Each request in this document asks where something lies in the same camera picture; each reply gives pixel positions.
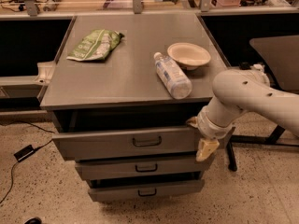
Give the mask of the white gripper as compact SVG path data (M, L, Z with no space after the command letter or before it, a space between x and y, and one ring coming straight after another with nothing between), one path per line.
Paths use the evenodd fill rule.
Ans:
M205 161L209 158L220 145L217 139L224 138L232 129L232 125L221 127L214 124L207 116L206 106L201 109L197 117L189 118L186 121L186 124L193 128L198 127L200 133L205 137L199 140L198 150L195 157L197 161Z

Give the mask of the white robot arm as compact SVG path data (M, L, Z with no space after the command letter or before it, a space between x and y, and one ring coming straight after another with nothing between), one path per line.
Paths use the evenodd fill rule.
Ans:
M231 131L233 122L255 112L292 134L299 135L299 95L270 87L266 74L258 70L230 69L212 82L213 97L187 124L199 130L197 161L205 161Z

